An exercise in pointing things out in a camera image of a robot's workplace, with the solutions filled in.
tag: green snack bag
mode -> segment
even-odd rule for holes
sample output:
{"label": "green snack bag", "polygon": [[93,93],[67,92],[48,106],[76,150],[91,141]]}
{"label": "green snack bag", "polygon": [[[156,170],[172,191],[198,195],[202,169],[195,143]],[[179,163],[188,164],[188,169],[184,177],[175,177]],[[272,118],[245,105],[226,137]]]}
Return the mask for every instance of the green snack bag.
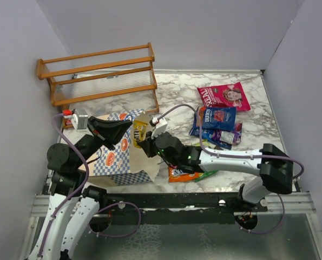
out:
{"label": "green snack bag", "polygon": [[195,182],[198,182],[198,181],[200,181],[202,179],[205,179],[205,178],[207,178],[207,177],[209,177],[209,176],[211,176],[211,175],[213,175],[213,174],[215,174],[217,172],[218,171],[211,171],[211,172],[199,173],[199,177],[198,178],[195,178],[194,181]]}

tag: red snack bag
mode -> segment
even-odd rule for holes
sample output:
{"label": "red snack bag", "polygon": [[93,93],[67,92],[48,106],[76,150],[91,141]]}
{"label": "red snack bag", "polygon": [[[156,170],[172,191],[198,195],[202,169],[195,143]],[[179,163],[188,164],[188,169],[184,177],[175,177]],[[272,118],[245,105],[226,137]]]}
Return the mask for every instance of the red snack bag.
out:
{"label": "red snack bag", "polygon": [[240,82],[236,84],[198,88],[206,107],[236,107],[236,111],[251,110]]}

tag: gray wall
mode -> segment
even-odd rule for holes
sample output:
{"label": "gray wall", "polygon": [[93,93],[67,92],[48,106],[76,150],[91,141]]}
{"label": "gray wall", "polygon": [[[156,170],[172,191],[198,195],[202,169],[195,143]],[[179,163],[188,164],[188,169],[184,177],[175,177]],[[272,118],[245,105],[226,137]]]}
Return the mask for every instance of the gray wall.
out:
{"label": "gray wall", "polygon": [[73,54],[150,41],[166,69],[265,69],[302,2],[39,1]]}
{"label": "gray wall", "polygon": [[67,53],[34,0],[0,0],[0,260],[17,259],[55,141],[38,58]]}
{"label": "gray wall", "polygon": [[322,0],[305,0],[265,73],[289,154],[322,225]]}

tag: marble table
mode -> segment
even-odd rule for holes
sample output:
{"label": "marble table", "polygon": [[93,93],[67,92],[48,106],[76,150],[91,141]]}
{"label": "marble table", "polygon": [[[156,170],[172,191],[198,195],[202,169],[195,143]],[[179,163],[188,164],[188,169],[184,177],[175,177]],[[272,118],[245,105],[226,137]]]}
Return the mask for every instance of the marble table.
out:
{"label": "marble table", "polygon": [[[158,89],[157,99],[160,113],[163,113],[180,103],[193,107],[202,106],[197,87],[225,85],[241,82],[249,100],[251,110],[239,112],[237,121],[242,124],[241,144],[233,150],[252,150],[262,148],[264,143],[271,143],[283,150],[280,135],[268,101],[268,97],[259,72],[255,73],[156,73]],[[154,108],[151,91],[131,93],[100,100],[85,101],[72,104],[71,109],[84,108],[89,115],[99,116],[112,112],[128,111],[135,108],[145,110]],[[193,123],[193,112],[188,108],[179,108],[166,116],[168,128],[172,135],[178,137],[184,144],[198,142],[198,138],[188,135]],[[82,134],[73,129],[64,130],[64,134],[76,142]],[[168,171],[161,164],[160,171],[153,183],[129,186],[106,187],[110,193],[180,193],[180,192],[232,192],[238,191],[242,183],[255,176],[240,172],[220,171],[199,182],[169,183]]]}

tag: table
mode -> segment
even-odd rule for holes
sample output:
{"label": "table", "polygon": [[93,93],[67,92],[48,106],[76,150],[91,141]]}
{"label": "table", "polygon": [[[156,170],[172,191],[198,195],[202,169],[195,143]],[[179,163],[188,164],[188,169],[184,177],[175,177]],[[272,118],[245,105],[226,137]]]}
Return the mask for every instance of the table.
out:
{"label": "table", "polygon": [[[260,72],[156,73],[155,76],[158,84],[156,94],[160,113],[164,113],[180,103],[187,103],[193,107],[202,106],[197,87],[241,82],[251,110],[237,114],[236,121],[243,122],[242,138],[241,144],[233,147],[233,150],[262,148],[264,143],[271,143],[281,150],[284,149]],[[70,109],[84,108],[89,115],[99,116],[135,108],[147,110],[153,106],[151,92],[138,92],[75,103],[71,105]],[[167,131],[178,137],[184,144],[190,145],[199,141],[198,138],[188,135],[193,123],[193,112],[190,109],[178,108],[168,114],[166,119],[168,122]],[[82,133],[73,129],[65,129],[64,134],[74,143],[83,136]],[[242,183],[253,178],[255,176],[246,173],[220,171],[197,183],[193,181],[169,183],[167,166],[162,164],[153,183],[105,187],[105,189],[109,193],[236,192]]]}

